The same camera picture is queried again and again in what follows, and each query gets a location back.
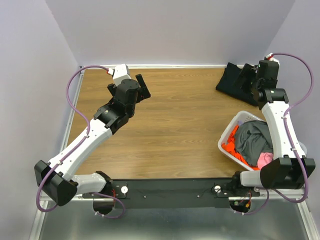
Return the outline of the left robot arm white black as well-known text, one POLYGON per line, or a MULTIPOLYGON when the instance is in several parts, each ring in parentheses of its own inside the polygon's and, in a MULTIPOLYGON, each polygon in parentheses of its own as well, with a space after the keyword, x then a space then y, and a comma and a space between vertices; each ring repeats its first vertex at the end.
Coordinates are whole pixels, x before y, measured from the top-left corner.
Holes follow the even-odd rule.
POLYGON ((151 97, 141 74, 123 79, 119 85, 109 84, 111 100, 101 106, 87 127, 61 153, 48 162, 34 166, 36 182, 58 206, 64 206, 76 195, 95 192, 104 198, 110 194, 110 178, 97 171, 76 175, 77 169, 104 141, 111 138, 135 114, 136 104, 151 97))

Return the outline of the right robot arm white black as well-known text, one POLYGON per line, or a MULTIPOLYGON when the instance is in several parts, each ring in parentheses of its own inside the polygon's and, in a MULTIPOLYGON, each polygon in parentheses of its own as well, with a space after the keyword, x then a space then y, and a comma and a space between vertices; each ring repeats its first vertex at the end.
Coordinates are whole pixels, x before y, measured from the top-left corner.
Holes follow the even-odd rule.
POLYGON ((278 88, 279 63, 264 59, 258 65, 246 63, 235 85, 251 93, 266 120, 273 161, 256 171, 242 171, 230 183, 230 191, 241 196, 248 187, 274 190, 292 203, 301 203, 309 193, 308 178, 315 170, 315 160, 306 157, 297 139, 290 116, 292 106, 283 88, 278 88))

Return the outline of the grey t shirt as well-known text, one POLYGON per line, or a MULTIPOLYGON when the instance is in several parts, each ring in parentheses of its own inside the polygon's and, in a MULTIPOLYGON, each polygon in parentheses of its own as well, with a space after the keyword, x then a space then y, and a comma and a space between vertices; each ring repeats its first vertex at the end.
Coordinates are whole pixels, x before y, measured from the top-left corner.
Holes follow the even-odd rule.
POLYGON ((261 153, 273 153, 273 144, 266 122, 247 121, 238 127, 235 135, 235 149, 250 167, 258 166, 261 153))

